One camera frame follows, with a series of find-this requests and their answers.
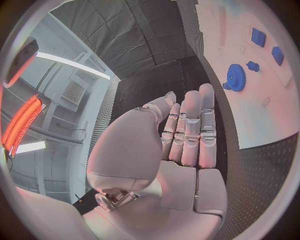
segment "white panel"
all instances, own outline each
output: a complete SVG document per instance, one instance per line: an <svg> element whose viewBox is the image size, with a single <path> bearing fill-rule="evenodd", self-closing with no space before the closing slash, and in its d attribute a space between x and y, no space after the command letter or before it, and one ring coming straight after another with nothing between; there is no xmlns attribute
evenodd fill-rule
<svg viewBox="0 0 300 240"><path fill-rule="evenodd" d="M288 60L281 66L272 56L278 46L254 13L239 0L203 0L196 5L200 31L203 32L204 56L220 83L227 81L231 64L240 64L246 74L246 86L241 92L225 90L237 130L240 149L265 145L287 138L299 131L299 106L295 80ZM252 28L266 34L265 46L251 41ZM253 61L259 72L248 70Z"/></svg>

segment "blue object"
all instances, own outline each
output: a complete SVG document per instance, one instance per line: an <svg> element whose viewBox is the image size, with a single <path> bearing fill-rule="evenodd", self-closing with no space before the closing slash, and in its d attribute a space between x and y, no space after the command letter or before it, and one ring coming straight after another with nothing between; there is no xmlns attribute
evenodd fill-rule
<svg viewBox="0 0 300 240"><path fill-rule="evenodd" d="M231 64L227 72L227 82L222 87L226 90L240 92L246 86L246 74L243 67L239 64Z"/></svg>
<svg viewBox="0 0 300 240"><path fill-rule="evenodd" d="M285 55L283 54L279 46L273 47L272 55L278 65L281 66L281 64L283 64Z"/></svg>
<svg viewBox="0 0 300 240"><path fill-rule="evenodd" d="M266 42L266 34L253 27L251 41L263 48Z"/></svg>
<svg viewBox="0 0 300 240"><path fill-rule="evenodd" d="M248 66L249 70L254 71L254 72L258 72L260 70L260 65L253 61L249 61L248 63L246 63L246 66Z"/></svg>

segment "blue block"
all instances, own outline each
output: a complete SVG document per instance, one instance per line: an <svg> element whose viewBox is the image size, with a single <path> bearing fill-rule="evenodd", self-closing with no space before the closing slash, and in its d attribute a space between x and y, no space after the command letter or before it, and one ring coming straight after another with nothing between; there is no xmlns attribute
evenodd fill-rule
<svg viewBox="0 0 300 240"><path fill-rule="evenodd" d="M266 42L266 34L253 27L251 41L263 48Z"/></svg>
<svg viewBox="0 0 300 240"><path fill-rule="evenodd" d="M272 55L273 55L275 61L278 63L278 65L281 66L281 64L284 61L285 55L283 54L283 52L281 51L279 46L273 47Z"/></svg>

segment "blue gear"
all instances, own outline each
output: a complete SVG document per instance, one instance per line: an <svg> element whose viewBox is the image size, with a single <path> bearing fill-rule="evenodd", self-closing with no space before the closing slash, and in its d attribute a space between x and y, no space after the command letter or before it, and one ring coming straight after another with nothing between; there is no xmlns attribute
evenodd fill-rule
<svg viewBox="0 0 300 240"><path fill-rule="evenodd" d="M243 67L239 64L231 64L227 72L227 82L223 85L224 89L229 86L233 91L240 92L246 86L246 74Z"/></svg>

